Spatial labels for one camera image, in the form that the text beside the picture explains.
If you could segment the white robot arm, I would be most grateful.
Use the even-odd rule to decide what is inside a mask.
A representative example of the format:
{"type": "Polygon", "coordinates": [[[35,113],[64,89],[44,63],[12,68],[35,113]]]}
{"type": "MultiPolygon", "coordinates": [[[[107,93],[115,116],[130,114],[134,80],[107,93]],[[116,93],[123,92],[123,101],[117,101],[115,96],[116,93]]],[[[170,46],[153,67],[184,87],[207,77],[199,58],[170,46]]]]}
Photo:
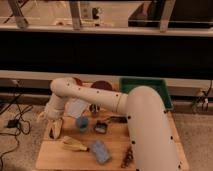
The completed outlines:
{"type": "Polygon", "coordinates": [[[62,117],[66,100],[82,99],[127,117],[130,141],[137,171],[179,171],[172,130],[162,98],[148,86],[133,88],[128,94],[79,86],[72,77],[50,83],[52,95],[45,106],[48,118],[62,117]]]}

